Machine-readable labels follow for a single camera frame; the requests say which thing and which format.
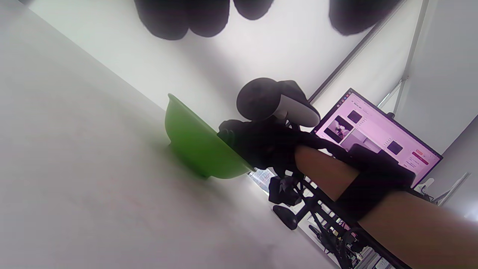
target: table surface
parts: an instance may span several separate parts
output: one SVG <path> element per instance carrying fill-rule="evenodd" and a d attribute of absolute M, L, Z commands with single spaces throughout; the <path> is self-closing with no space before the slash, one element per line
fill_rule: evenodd
<path fill-rule="evenodd" d="M 161 108 L 14 11 L 0 31 L 0 267 L 337 268 L 247 176 L 196 178 Z"/>

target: pink screen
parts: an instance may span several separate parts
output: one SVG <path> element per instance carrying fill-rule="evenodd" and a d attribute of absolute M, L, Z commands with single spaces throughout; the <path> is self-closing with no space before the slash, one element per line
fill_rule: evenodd
<path fill-rule="evenodd" d="M 336 107 L 337 110 L 316 134 L 347 151 L 354 144 L 360 144 L 376 153 L 384 150 L 401 166 L 415 173 L 412 186 L 440 161 L 439 156 L 355 93 L 347 93 Z"/>

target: green bowl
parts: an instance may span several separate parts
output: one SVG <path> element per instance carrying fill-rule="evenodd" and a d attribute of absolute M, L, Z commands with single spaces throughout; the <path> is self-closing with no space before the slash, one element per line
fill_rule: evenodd
<path fill-rule="evenodd" d="M 231 179 L 254 168 L 222 141 L 217 133 L 174 95 L 164 125 L 174 153 L 194 172 L 203 176 Z"/>

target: gloved hand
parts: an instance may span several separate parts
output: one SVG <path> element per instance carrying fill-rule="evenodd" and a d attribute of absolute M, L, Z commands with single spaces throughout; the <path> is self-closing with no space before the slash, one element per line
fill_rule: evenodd
<path fill-rule="evenodd" d="M 325 148 L 337 159 L 352 162 L 343 148 L 315 134 L 289 128 L 273 116 L 258 122 L 225 121 L 219 130 L 218 136 L 252 166 L 259 169 L 272 167 L 281 178 L 286 170 L 300 173 L 295 164 L 295 150 L 300 145 Z"/>

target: human arm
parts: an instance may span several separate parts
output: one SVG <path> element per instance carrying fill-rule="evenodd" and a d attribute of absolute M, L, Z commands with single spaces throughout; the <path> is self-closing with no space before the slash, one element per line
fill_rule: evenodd
<path fill-rule="evenodd" d="M 295 162 L 334 201 L 359 174 L 305 146 L 296 148 Z M 478 268 L 478 225 L 409 193 L 389 194 L 359 223 L 414 269 Z"/>

